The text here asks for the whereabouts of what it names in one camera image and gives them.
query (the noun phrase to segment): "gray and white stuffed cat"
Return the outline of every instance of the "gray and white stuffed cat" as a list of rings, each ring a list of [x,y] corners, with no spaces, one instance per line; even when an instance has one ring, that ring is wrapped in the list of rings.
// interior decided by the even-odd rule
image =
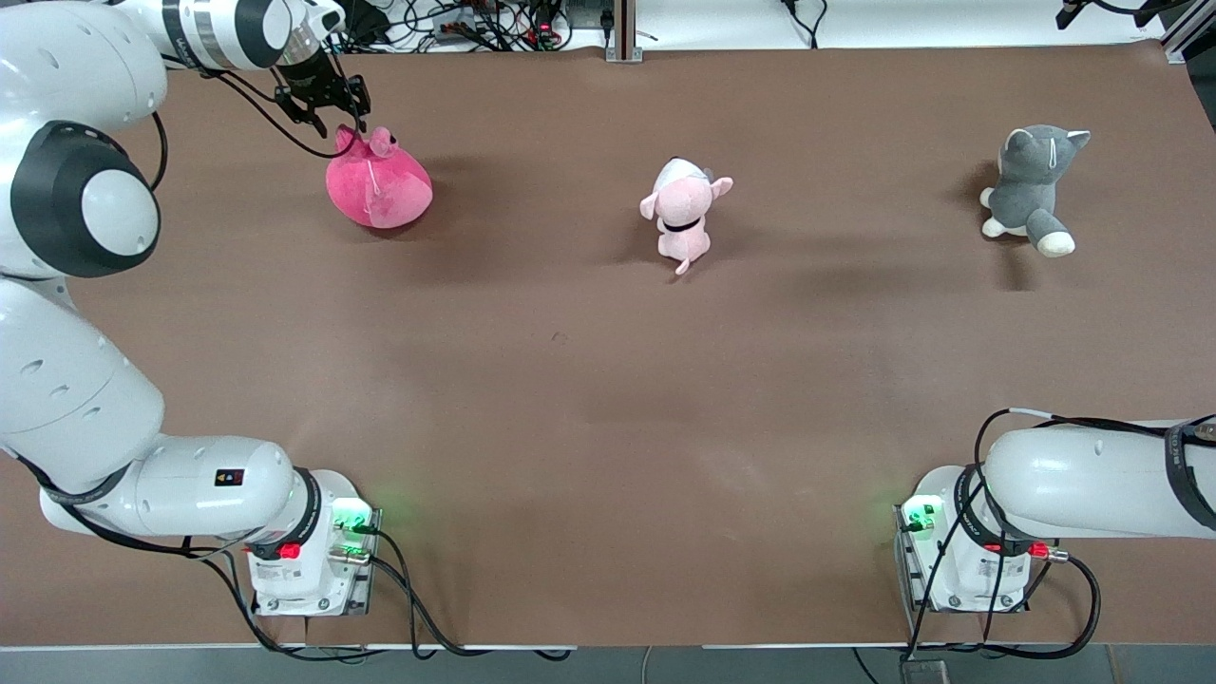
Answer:
[[[992,218],[984,222],[984,235],[1024,235],[1047,257],[1071,254],[1076,243],[1053,215],[1055,181],[1088,141],[1088,130],[1054,125],[1028,125],[1010,133],[997,157],[1001,178],[996,187],[980,194],[980,204],[992,209]]]

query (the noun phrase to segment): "white paw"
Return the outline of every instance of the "white paw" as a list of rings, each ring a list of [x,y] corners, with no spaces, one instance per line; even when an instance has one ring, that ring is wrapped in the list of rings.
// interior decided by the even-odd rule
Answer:
[[[998,237],[1006,234],[1006,228],[1001,225],[1001,222],[996,219],[989,219],[984,222],[984,228],[981,228],[980,231],[984,232],[984,235],[987,235],[989,237]]]
[[[1073,236],[1066,232],[1051,232],[1043,236],[1035,245],[1045,257],[1063,257],[1065,254],[1071,254],[1073,250],[1076,250],[1076,242],[1073,241]]]

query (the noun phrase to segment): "brown tabletop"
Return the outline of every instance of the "brown tabletop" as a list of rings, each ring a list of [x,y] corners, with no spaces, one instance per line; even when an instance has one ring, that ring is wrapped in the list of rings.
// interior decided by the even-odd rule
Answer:
[[[1216,142],[1159,46],[345,65],[434,178],[416,225],[351,225],[322,161],[178,74],[161,246],[72,287],[167,432],[350,476],[457,641],[897,643],[890,506],[987,413],[1216,407]],[[1032,123],[1093,130],[1064,259],[979,234]],[[151,127],[123,140],[154,168]],[[736,180],[680,280],[637,212],[672,155]],[[1216,643],[1216,545],[1068,546],[1102,581],[1098,640]],[[0,592],[0,644],[250,640],[206,568],[50,527],[9,461]],[[993,634],[1066,641],[1086,606],[1060,568]],[[371,616],[306,630],[402,643],[404,601],[382,583]]]

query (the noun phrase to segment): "pink plush toy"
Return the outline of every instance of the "pink plush toy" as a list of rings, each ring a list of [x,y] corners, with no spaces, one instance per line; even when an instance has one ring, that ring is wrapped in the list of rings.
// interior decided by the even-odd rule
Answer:
[[[705,212],[734,185],[730,178],[714,180],[709,169],[671,157],[654,181],[654,191],[642,200],[642,215],[659,215],[659,253],[677,259],[676,275],[709,251]]]
[[[398,228],[430,206],[430,176],[387,128],[364,141],[356,130],[339,125],[334,138],[337,152],[355,141],[349,152],[330,159],[325,172],[330,200],[347,218],[368,228]]]

